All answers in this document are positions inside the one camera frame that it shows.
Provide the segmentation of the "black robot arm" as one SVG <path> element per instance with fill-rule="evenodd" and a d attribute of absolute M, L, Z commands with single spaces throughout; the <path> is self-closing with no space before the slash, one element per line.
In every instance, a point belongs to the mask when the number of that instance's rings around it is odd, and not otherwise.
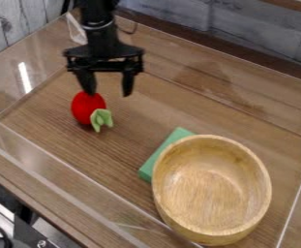
<path fill-rule="evenodd" d="M 80 22 L 87 44 L 64 50 L 67 70 L 77 78 L 83 91 L 97 93 L 96 73 L 121 73 L 123 96 L 133 92 L 135 76 L 144 71 L 144 53 L 117 37 L 115 8 L 119 0 L 80 0 Z"/>

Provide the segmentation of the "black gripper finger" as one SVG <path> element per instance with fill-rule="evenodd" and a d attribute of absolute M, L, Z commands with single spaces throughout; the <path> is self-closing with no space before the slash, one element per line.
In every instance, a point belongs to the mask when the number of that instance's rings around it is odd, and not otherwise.
<path fill-rule="evenodd" d="M 133 84 L 135 84 L 135 70 L 127 69 L 123 72 L 123 81 L 121 81 L 121 87 L 123 87 L 123 96 L 128 97 L 132 94 L 133 91 Z"/>
<path fill-rule="evenodd" d="M 83 91 L 93 96 L 96 94 L 97 82 L 95 75 L 89 70 L 80 69 L 75 71 L 76 78 L 79 80 Z"/>

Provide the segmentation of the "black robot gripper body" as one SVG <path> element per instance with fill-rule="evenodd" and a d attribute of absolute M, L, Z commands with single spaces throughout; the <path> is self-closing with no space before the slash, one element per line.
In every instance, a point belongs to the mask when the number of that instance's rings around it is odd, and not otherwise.
<path fill-rule="evenodd" d="M 76 46 L 64 50 L 67 70 L 75 74 L 95 72 L 135 74 L 144 70 L 145 51 L 136 46 L 120 43 L 113 50 L 93 53 L 91 46 Z"/>

